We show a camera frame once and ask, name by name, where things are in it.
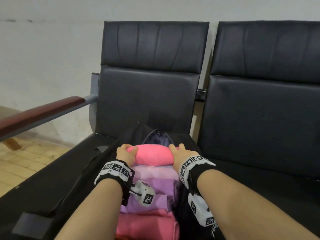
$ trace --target person's left forearm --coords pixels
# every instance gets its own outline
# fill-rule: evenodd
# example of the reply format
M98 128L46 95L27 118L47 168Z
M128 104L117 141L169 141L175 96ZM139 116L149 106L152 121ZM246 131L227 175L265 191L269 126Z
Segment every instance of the person's left forearm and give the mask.
M75 210L55 240L114 239L121 201L121 185L110 178L102 180Z

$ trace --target person's left hand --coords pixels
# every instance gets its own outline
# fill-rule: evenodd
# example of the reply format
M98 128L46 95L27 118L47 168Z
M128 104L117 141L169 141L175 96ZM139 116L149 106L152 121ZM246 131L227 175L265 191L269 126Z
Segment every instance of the person's left hand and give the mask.
M123 144L121 147L118 147L117 159L121 161L125 161L130 168L132 165L134 165L135 156L137 154L138 147L135 146L131 152L128 152L127 149L129 147L132 147L132 145Z

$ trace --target black leather chair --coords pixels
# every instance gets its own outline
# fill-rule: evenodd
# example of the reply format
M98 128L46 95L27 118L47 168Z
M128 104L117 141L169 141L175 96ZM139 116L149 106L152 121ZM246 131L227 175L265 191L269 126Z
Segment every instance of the black leather chair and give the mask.
M320 237L320 22L220 22L198 145Z
M93 73L90 96L0 121L1 141L90 104L94 132L0 198L0 233L22 212L52 209L100 153L96 148L137 122L189 134L208 28L208 22L105 22L101 74Z

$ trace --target chair seat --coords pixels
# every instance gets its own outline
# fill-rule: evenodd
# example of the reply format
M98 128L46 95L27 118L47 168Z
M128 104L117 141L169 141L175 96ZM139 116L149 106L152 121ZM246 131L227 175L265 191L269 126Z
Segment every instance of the chair seat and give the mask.
M209 158L218 169L262 195L320 237L320 181Z
M48 212L66 196L86 165L99 153L97 147L113 139L91 134L74 148L26 179L0 198L2 227L16 222L23 212Z

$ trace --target person's right forearm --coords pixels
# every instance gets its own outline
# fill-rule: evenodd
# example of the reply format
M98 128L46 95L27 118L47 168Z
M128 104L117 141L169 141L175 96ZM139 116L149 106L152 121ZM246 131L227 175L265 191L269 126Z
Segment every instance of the person's right forearm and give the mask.
M197 187L227 240L319 240L273 203L222 172L203 172Z

